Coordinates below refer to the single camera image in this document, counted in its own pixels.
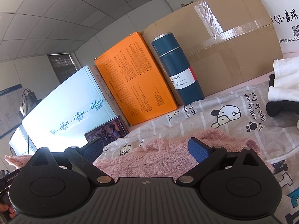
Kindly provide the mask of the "person's left hand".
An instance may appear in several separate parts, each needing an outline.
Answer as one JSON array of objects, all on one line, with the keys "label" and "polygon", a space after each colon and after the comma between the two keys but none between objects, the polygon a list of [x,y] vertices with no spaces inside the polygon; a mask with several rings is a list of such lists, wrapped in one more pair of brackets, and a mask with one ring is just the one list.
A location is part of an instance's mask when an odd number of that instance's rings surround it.
[{"label": "person's left hand", "polygon": [[0,212],[8,212],[10,218],[14,218],[17,215],[13,205],[0,204]]}]

